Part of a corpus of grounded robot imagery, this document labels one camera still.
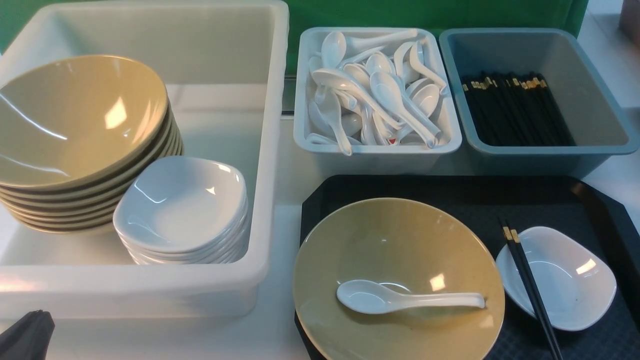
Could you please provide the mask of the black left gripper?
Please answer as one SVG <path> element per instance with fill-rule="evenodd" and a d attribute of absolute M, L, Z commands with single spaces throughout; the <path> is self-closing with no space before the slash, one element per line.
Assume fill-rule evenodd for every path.
<path fill-rule="evenodd" d="M 55 322 L 51 313 L 30 311 L 0 334 L 2 360 L 45 360 Z"/>

